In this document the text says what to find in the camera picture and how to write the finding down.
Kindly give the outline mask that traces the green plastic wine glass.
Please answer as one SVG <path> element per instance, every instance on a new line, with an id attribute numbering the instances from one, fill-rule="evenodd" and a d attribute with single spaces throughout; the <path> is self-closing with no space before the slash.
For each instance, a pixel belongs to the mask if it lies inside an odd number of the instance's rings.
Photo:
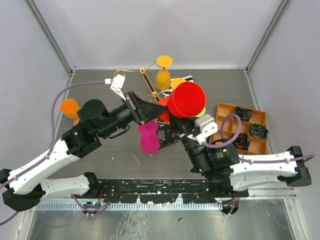
<path id="1" fill-rule="evenodd" d="M 200 117 L 204 116 L 205 114 L 206 114 L 206 108 L 204 107 L 203 110 L 198 115 L 196 115 L 196 117 L 200 118 Z"/>

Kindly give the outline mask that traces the red plastic wine glass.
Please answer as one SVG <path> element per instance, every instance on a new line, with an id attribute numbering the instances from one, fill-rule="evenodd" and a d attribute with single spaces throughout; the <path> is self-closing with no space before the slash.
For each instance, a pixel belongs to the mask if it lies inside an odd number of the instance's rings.
<path id="1" fill-rule="evenodd" d="M 169 114 L 179 118 L 192 118 L 199 115 L 206 106 L 207 98 L 203 88 L 195 82 L 186 81 L 179 84 L 168 97 L 158 104 L 168 108 L 158 117 L 170 121 Z"/>

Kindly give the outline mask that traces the pink plastic wine glass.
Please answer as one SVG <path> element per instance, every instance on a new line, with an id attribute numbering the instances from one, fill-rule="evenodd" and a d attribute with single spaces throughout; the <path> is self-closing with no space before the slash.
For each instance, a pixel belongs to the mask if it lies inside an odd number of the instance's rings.
<path id="1" fill-rule="evenodd" d="M 137 125 L 137 130 L 140 133 L 140 147 L 146 154 L 152 155 L 160 149 L 160 140 L 157 135 L 158 123 L 151 120 L 148 123 Z"/>

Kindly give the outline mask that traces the gold wine glass rack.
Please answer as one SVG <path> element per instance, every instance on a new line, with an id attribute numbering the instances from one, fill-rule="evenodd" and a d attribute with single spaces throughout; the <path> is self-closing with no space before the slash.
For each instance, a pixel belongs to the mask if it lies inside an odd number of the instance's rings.
<path id="1" fill-rule="evenodd" d="M 114 72 L 114 76 L 116 77 L 118 74 L 125 76 L 126 73 L 138 73 L 139 75 L 141 75 L 141 77 L 143 78 L 144 82 L 146 83 L 150 94 L 146 94 L 146 93 L 136 93 L 137 95 L 140 96 L 149 96 L 151 97 L 151 101 L 155 100 L 156 103 L 158 103 L 160 101 L 160 93 L 163 90 L 160 90 L 159 92 L 157 92 L 156 88 L 153 86 L 152 81 L 150 80 L 150 78 L 147 75 L 147 71 L 156 63 L 157 61 L 155 60 L 152 64 L 150 64 L 147 68 L 143 68 L 141 67 L 139 70 L 129 70 L 129 69 L 118 69 Z M 177 140 L 174 140 L 172 136 L 169 135 L 169 127 L 165 127 L 165 125 L 169 125 L 170 123 L 168 121 L 164 121 L 164 120 L 158 120 L 158 118 L 155 119 L 158 126 L 159 127 L 163 127 L 163 131 L 164 131 L 164 138 L 160 140 L 160 150 L 164 149 L 166 147 L 172 146 L 173 144 L 177 143 Z"/>

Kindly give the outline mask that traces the yellow wine glass cluster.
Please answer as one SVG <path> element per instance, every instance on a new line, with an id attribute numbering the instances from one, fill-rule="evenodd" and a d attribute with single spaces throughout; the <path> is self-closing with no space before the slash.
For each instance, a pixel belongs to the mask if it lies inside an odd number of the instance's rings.
<path id="1" fill-rule="evenodd" d="M 173 60 L 170 56 L 161 55 L 156 59 L 157 65 L 161 68 L 155 77 L 155 85 L 159 90 L 166 90 L 170 87 L 171 74 L 166 69 L 170 67 Z"/>

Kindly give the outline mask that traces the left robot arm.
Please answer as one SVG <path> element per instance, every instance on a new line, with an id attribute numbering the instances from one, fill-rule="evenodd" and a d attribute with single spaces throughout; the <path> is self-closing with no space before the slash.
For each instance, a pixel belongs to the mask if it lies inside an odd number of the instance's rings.
<path id="1" fill-rule="evenodd" d="M 133 91 L 125 94 L 122 105 L 109 112 L 102 101 L 87 101 L 77 112 L 79 123 L 62 135 L 54 146 L 28 164 L 15 170 L 2 169 L 0 182 L 5 205 L 16 212 L 35 207 L 49 198 L 82 196 L 95 198 L 101 185 L 92 172 L 63 179 L 49 176 L 101 147 L 101 139 L 114 139 L 126 133 L 131 122 L 142 125 L 156 119 L 167 107 L 145 101 Z"/>

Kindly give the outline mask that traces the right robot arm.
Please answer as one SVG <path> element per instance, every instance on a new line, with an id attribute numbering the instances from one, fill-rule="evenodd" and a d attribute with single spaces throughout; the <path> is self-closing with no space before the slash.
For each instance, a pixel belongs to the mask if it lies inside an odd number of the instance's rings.
<path id="1" fill-rule="evenodd" d="M 305 163 L 314 155 L 303 155 L 299 146 L 276 154 L 239 154 L 234 145 L 239 131 L 229 140 L 222 137 L 215 143 L 208 142 L 219 130 L 211 115 L 200 118 L 170 115 L 169 118 L 171 131 L 179 136 L 191 161 L 190 171 L 217 184 L 225 197 L 271 183 L 286 183 L 291 188 L 312 184 Z"/>

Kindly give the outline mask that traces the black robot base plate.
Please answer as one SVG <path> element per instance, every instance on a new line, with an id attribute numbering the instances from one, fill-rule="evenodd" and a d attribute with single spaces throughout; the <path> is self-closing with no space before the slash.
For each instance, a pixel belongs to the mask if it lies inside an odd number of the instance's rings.
<path id="1" fill-rule="evenodd" d="M 100 179 L 98 182 L 95 192 L 75 197 L 101 197 L 105 203 L 134 204 L 139 200 L 143 204 L 172 204 L 181 196 L 184 204 L 200 204 L 215 203 L 218 198 L 249 196 L 247 190 L 234 191 L 227 183 L 214 183 L 206 179 Z"/>

